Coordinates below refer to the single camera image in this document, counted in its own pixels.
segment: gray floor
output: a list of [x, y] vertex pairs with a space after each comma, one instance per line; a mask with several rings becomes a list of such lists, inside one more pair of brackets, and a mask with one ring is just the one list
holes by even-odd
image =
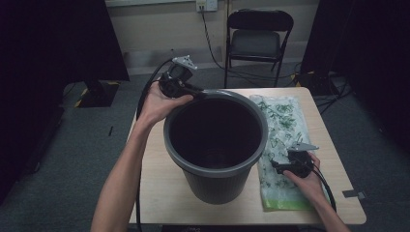
[[[293, 73], [285, 64], [281, 75]], [[236, 70], [269, 75], [269, 66]], [[40, 170], [16, 183], [0, 207], [0, 231], [88, 231], [95, 205], [110, 168], [129, 132], [140, 91], [149, 75], [123, 82], [111, 107], [74, 108], [85, 89], [82, 83], [66, 88], [65, 113], [42, 160]], [[191, 79], [206, 89], [222, 88], [223, 71], [199, 70]], [[335, 79], [337, 86], [342, 79]], [[281, 78], [279, 87], [290, 83]], [[272, 87], [272, 81], [229, 78], [228, 88]], [[410, 217], [410, 156], [383, 132], [377, 118], [354, 94], [334, 103], [323, 115], [346, 172], [356, 191], [364, 192], [367, 222], [353, 231], [408, 231]], [[156, 225], [144, 231], [160, 231]]]

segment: white wall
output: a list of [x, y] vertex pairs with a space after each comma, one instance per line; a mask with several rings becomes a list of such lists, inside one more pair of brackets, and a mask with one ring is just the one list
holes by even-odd
[[[216, 55], [219, 61], [225, 44], [227, 1], [219, 0], [219, 10], [205, 14], [213, 50], [220, 53]], [[319, 0], [231, 0], [230, 8], [231, 12], [242, 8], [263, 8], [291, 14], [295, 24], [284, 62], [302, 61], [318, 2]], [[136, 57], [133, 60], [139, 60], [139, 63], [128, 62], [128, 66], [150, 66], [156, 60], [152, 57], [171, 56], [171, 49], [174, 53], [202, 53], [208, 58], [201, 60], [201, 63], [211, 62], [202, 17], [195, 11], [194, 1], [108, 8], [108, 11], [122, 51], [131, 60], [132, 57]]]

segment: table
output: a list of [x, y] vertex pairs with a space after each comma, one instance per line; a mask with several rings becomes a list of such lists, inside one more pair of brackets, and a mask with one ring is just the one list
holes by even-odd
[[[246, 97], [294, 96], [304, 112], [309, 138], [320, 147], [316, 156], [321, 170], [334, 194], [337, 213], [346, 224], [362, 224], [366, 215], [357, 197], [345, 198], [345, 190], [353, 189], [326, 130], [313, 98], [306, 88], [230, 89]], [[142, 163], [140, 186], [141, 222], [157, 224], [314, 224], [321, 223], [314, 211], [264, 212], [256, 165], [251, 169], [242, 193], [222, 205], [202, 202], [191, 192], [182, 169], [166, 152], [163, 142], [163, 121], [157, 123], [149, 136]], [[135, 223], [135, 208], [130, 223]]]

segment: wall outlet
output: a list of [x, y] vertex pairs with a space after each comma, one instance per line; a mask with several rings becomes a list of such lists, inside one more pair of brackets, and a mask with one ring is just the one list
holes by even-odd
[[218, 10], [218, 0], [196, 0], [197, 12], [216, 12]]

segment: black bucket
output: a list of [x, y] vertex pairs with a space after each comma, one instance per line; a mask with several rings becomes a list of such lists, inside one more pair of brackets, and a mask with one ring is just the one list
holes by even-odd
[[205, 91], [203, 98], [174, 109], [164, 124], [169, 155], [196, 197], [211, 204], [227, 203], [242, 192], [267, 136], [259, 108], [228, 91]]

